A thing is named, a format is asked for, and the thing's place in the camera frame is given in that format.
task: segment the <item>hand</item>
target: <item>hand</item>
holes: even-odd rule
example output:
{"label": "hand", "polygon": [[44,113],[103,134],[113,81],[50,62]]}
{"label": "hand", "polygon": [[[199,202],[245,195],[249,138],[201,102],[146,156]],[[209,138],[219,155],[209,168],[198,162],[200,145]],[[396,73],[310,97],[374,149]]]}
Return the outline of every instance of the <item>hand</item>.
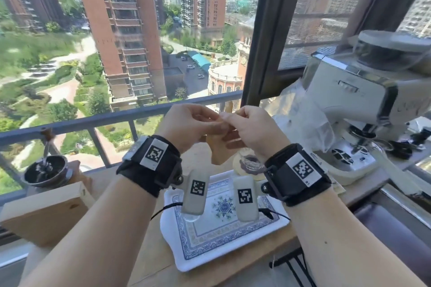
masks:
{"label": "hand", "polygon": [[235,113],[222,112],[225,122],[234,129],[223,137],[229,149],[249,147],[265,162],[290,144],[286,135],[263,109],[246,105]]}
{"label": "hand", "polygon": [[160,123],[156,135],[166,138],[182,154],[204,135],[225,135],[229,125],[218,114],[200,104],[175,104]]}

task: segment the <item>ceramic tray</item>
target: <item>ceramic tray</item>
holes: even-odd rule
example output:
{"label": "ceramic tray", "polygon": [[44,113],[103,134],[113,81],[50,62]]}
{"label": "ceramic tray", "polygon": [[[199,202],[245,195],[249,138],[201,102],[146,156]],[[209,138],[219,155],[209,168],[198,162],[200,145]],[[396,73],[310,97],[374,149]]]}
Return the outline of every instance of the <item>ceramic tray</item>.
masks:
{"label": "ceramic tray", "polygon": [[[160,230],[169,244],[178,270],[185,272],[259,239],[289,223],[273,214],[270,220],[262,213],[254,222],[240,222],[235,213],[230,179],[233,170],[211,176],[205,211],[195,222],[184,220],[181,207],[162,213]],[[182,191],[167,190],[165,205],[180,202]],[[258,198],[260,208],[270,208],[286,215],[280,201],[269,197]]]}

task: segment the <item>metal railing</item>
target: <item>metal railing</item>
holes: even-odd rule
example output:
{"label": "metal railing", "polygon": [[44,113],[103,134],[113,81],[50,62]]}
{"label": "metal railing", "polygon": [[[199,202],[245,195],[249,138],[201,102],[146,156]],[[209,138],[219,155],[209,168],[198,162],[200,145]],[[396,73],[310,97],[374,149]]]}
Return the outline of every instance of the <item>metal railing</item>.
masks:
{"label": "metal railing", "polygon": [[[110,112],[102,115],[94,115],[91,117],[79,118],[69,121],[54,122],[44,126],[36,126],[24,129],[16,129],[8,132],[0,133],[0,147],[8,146],[14,143],[27,142],[34,139],[41,139],[41,129],[51,128],[55,135],[66,134],[68,132],[76,132],[87,130],[93,140],[94,146],[99,152],[99,155],[105,164],[106,168],[110,168],[113,164],[110,163],[105,150],[100,143],[99,137],[96,134],[96,127],[112,125],[119,122],[128,122],[130,132],[132,133],[133,140],[138,139],[134,120],[140,118],[147,118],[156,115],[165,115],[172,105],[179,103],[196,103],[202,105],[220,104],[220,109],[224,108],[227,101],[234,101],[241,99],[242,91],[234,91],[224,94],[216,94],[211,96],[204,96],[200,98],[182,100],[173,103],[164,103],[151,106],[144,106],[131,110],[123,110],[118,112]],[[58,150],[53,147],[50,149],[50,154],[58,154]],[[0,167],[5,170],[8,175],[22,186],[21,173],[2,155],[0,154]]]}

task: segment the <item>plastic bag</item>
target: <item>plastic bag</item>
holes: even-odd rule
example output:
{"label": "plastic bag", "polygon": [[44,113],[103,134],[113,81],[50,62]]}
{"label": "plastic bag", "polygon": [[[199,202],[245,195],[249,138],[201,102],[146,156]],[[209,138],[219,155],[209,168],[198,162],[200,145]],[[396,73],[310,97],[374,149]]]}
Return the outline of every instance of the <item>plastic bag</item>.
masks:
{"label": "plastic bag", "polygon": [[283,89],[265,110],[292,143],[299,143],[310,151],[326,152],[335,142],[326,115],[306,95],[301,79]]}

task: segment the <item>forearm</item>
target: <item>forearm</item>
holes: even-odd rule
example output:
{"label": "forearm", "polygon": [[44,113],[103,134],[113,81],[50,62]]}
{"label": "forearm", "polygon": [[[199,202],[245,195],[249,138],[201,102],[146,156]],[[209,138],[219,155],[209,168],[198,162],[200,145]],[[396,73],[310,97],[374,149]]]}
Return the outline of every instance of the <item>forearm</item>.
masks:
{"label": "forearm", "polygon": [[288,213],[318,286],[424,286],[331,189]]}
{"label": "forearm", "polygon": [[121,177],[22,285],[126,286],[155,204],[155,197]]}

